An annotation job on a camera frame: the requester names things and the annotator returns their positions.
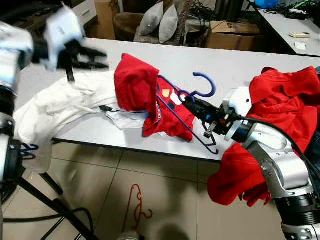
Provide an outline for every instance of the cables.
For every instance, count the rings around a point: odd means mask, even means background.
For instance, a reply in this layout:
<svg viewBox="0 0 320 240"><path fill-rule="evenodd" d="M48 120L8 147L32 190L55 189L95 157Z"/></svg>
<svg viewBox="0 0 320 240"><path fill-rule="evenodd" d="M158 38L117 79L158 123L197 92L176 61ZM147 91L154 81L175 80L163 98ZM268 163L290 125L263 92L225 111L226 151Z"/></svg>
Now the cables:
<svg viewBox="0 0 320 240"><path fill-rule="evenodd" d="M204 6L204 4L200 2L200 0L195 0L193 2L192 7L190 8L190 13L200 19L209 22L216 19L215 12L210 7Z"/></svg>
<svg viewBox="0 0 320 240"><path fill-rule="evenodd" d="M277 15L283 15L285 14L286 10L287 10L287 4L285 3L280 3L275 7L272 8L267 8L264 10L264 12L266 14L277 14Z"/></svg>
<svg viewBox="0 0 320 240"><path fill-rule="evenodd" d="M308 17L314 17L317 14L318 2L312 0L299 1L294 4L287 5L286 3L280 3L275 7L265 9L266 14L284 15L290 9L302 10L307 12Z"/></svg>
<svg viewBox="0 0 320 240"><path fill-rule="evenodd" d="M309 178L310 178L312 186L313 186L313 190L314 190L315 195L317 196L318 200L320 200L320 194L319 194L319 192L317 191L317 189L315 187L314 178L311 175L311 171L312 171L314 173L314 175L316 176L316 178L320 181L320 173L319 173L318 169L315 167L315 165L312 162L309 161L309 159L306 158L306 156L300 150L300 148L296 144L296 142L285 131L283 131L280 127L277 127L277 126L273 125L272 123L269 123L269 122L263 121L263 120L259 120L259 119L255 119L255 118L251 118L251 117L244 117L244 116L240 116L239 115L239 116L236 117L236 120L244 120L244 121L248 121L248 122L253 123L253 124L266 125L266 126L268 126L270 128L273 128L273 129L277 130L281 134L283 134L285 136L285 138L287 138L289 140L289 142L291 143L292 149L294 149L298 153L298 155L300 156L302 161L305 162L306 167L308 169Z"/></svg>
<svg viewBox="0 0 320 240"><path fill-rule="evenodd" d="M79 207L71 211L65 211L63 213L59 213L56 215L50 215L50 216L41 216L41 217L32 217L32 218L4 218L3 223L5 224L18 224L18 223L32 223L32 222L41 222L41 221L47 221L52 219L58 219L61 217L67 217L70 215L73 215L77 212L85 212L85 214L88 217L89 224L90 224L90 230L92 233L94 233L94 222L92 220L91 214L88 209L84 207Z"/></svg>

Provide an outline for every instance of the red hoodie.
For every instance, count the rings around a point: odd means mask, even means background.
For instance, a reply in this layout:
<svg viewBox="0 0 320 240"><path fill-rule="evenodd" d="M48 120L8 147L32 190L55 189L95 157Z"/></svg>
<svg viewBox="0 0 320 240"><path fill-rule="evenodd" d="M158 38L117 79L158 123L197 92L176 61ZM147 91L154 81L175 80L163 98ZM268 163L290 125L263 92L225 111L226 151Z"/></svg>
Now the red hoodie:
<svg viewBox="0 0 320 240"><path fill-rule="evenodd" d="M281 73L266 67L250 84L252 108L247 115L283 129L304 152L317 128L320 81L313 67ZM265 179L257 161L235 143L223 155L219 172L208 180L211 199L222 205L243 197L249 207L258 199L269 202Z"/></svg>
<svg viewBox="0 0 320 240"><path fill-rule="evenodd" d="M177 92L172 86L158 75L158 69L124 53L114 72L118 105L127 111L146 110L149 113L143 125L144 137L165 132L169 136L191 141L192 133L157 100L157 94L191 129L194 127L195 116L178 100Z"/></svg>

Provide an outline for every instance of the cardboard box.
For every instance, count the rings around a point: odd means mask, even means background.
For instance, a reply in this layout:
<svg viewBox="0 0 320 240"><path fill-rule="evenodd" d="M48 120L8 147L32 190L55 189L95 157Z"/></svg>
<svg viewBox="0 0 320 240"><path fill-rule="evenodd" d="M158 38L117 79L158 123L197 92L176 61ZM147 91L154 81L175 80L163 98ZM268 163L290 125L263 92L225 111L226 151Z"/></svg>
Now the cardboard box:
<svg viewBox="0 0 320 240"><path fill-rule="evenodd" d="M265 38L256 24L212 21L206 47L259 52L264 43Z"/></svg>
<svg viewBox="0 0 320 240"><path fill-rule="evenodd" d="M99 25L96 26L96 37L99 39L116 40L114 16L119 13L117 0L95 0L95 9Z"/></svg>

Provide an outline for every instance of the desk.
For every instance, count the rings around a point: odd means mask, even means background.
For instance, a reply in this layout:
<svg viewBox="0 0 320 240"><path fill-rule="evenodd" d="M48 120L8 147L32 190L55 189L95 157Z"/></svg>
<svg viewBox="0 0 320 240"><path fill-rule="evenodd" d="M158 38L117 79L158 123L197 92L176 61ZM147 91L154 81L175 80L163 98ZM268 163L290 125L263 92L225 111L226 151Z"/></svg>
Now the desk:
<svg viewBox="0 0 320 240"><path fill-rule="evenodd" d="M283 15L265 13L263 9L258 12L296 54L320 57L320 28L312 20L289 19ZM289 35L290 32L310 33L311 38L294 38ZM296 49L295 42L305 42L305 50Z"/></svg>
<svg viewBox="0 0 320 240"><path fill-rule="evenodd" d="M107 52L112 70L119 64L122 53L129 53L153 65L162 75L188 91L209 91L209 83L192 76L193 72L205 73L216 84L216 94L206 99L215 106L220 106L231 88L249 86L253 77L260 75L263 67L274 67L281 72L296 72L308 66L320 65L320 58L294 55L91 38L87 38L85 44ZM47 72L43 66L32 65L24 69L18 86L16 109L22 107L36 93L63 77L65 77L63 71ZM194 131L200 137L204 134L199 120L195 121ZM214 161L220 161L223 152L229 147L229 143L224 142L221 136L215 136L219 155L210 153L195 138L191 143L187 143L177 137L162 137L159 134L142 137L141 129L119 130L103 114L88 114L79 118L66 125L55 138L64 142L111 146Z"/></svg>

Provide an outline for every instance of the wicker chair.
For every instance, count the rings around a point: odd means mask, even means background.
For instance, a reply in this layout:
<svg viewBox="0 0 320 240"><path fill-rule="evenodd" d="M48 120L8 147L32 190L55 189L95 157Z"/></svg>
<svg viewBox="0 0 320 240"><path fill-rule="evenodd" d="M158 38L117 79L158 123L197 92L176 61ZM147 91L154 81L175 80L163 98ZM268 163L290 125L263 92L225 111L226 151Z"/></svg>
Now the wicker chair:
<svg viewBox="0 0 320 240"><path fill-rule="evenodd" d="M171 4L174 2L175 7L178 12L178 26L173 37L163 43L164 45L172 45L172 46L179 46L182 42L182 35L185 28L185 22L188 17L189 10L193 4L193 0L164 0L164 10L168 9ZM134 36L134 42L136 43L145 43L145 44L160 44L159 42L159 28L157 28L154 32L147 36L140 36L139 35L139 28L137 27Z"/></svg>
<svg viewBox="0 0 320 240"><path fill-rule="evenodd" d="M144 13L155 5L157 0L123 0L122 2L124 12L118 13L113 18L115 38L132 42Z"/></svg>

